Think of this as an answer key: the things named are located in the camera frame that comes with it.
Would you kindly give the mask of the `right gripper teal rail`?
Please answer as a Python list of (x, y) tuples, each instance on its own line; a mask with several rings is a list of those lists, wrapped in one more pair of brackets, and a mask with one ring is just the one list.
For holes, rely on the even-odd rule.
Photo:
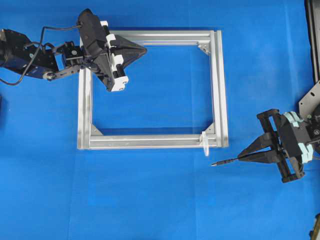
[(280, 114), (277, 109), (259, 113), (263, 135), (244, 149), (237, 159), (243, 162), (276, 163), (283, 183), (305, 175), (304, 165), (313, 159), (313, 146), (307, 126), (294, 111)]

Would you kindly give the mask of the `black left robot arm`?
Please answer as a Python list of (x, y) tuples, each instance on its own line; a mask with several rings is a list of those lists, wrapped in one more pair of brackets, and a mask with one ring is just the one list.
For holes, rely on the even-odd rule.
[(20, 75), (4, 84), (16, 86), (27, 76), (53, 81), (85, 68), (94, 73), (109, 92), (122, 91), (129, 79), (125, 68), (147, 53), (147, 49), (110, 33), (108, 23), (95, 16), (79, 18), (71, 30), (79, 31), (82, 45), (73, 41), (54, 46), (42, 40), (31, 41), (10, 29), (0, 31), (0, 66)]

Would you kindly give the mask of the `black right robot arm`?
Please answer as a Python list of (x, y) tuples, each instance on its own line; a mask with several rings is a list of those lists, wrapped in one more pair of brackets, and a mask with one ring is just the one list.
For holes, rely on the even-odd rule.
[(320, 87), (315, 85), (299, 102), (299, 113), (270, 109), (256, 117), (264, 133), (237, 159), (276, 164), (283, 183), (301, 179), (304, 165), (320, 151)]

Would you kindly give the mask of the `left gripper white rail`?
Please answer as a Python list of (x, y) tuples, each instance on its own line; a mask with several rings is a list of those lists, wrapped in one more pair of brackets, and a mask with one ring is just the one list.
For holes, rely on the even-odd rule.
[(83, 64), (109, 92), (125, 89), (129, 78), (124, 69), (148, 51), (118, 34), (110, 33), (106, 21), (80, 21), (79, 34), (84, 51)]

